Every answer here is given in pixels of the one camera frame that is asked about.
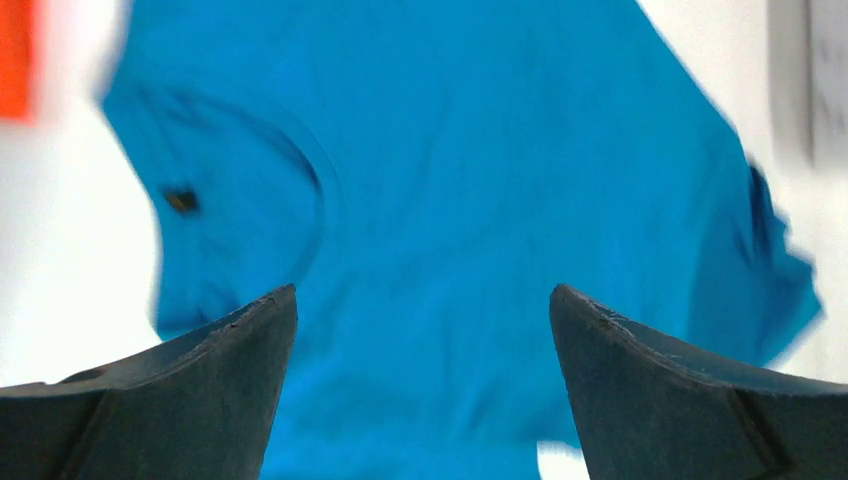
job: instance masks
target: blue shirt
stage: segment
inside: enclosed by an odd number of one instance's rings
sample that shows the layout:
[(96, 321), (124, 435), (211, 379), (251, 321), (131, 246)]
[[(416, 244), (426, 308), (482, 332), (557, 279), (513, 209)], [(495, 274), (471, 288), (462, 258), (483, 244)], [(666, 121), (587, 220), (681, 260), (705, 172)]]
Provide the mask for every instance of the blue shirt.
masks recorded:
[(297, 286), (264, 479), (537, 478), (558, 283), (760, 365), (819, 309), (633, 1), (136, 0), (104, 110), (165, 338)]

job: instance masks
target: wrinkled fabric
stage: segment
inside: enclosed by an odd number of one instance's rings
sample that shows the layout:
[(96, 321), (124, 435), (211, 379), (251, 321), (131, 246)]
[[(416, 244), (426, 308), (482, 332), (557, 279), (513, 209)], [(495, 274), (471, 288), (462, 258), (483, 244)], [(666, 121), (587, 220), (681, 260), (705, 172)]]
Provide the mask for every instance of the wrinkled fabric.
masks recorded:
[(538, 441), (578, 445), (559, 283), (757, 365), (819, 310), (636, 2), (136, 0), (103, 106), (164, 338), (297, 286), (263, 479), (538, 478)]

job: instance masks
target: blue t-shirt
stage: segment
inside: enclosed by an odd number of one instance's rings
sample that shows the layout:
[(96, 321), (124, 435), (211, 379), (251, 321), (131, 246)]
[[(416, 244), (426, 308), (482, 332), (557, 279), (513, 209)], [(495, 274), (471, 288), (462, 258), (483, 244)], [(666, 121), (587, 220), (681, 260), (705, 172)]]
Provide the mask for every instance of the blue t-shirt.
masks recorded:
[(297, 286), (264, 479), (537, 478), (558, 283), (754, 364), (819, 309), (635, 1), (136, 0), (104, 109), (165, 338)]

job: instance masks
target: red object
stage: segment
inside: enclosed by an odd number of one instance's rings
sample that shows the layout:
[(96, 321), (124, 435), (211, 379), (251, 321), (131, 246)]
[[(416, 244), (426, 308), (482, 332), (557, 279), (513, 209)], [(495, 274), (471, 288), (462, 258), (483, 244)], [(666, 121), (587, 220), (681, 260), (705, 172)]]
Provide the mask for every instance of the red object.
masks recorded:
[(0, 118), (31, 120), (36, 0), (0, 0)]

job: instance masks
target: blue fabric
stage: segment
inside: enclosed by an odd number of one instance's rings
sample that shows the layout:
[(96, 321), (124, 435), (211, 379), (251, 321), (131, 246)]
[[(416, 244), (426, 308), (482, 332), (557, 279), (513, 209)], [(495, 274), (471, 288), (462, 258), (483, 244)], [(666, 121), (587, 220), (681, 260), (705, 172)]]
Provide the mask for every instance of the blue fabric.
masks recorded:
[(165, 338), (298, 288), (263, 479), (537, 478), (537, 441), (577, 444), (558, 283), (760, 365), (819, 310), (633, 1), (136, 0), (104, 109)]

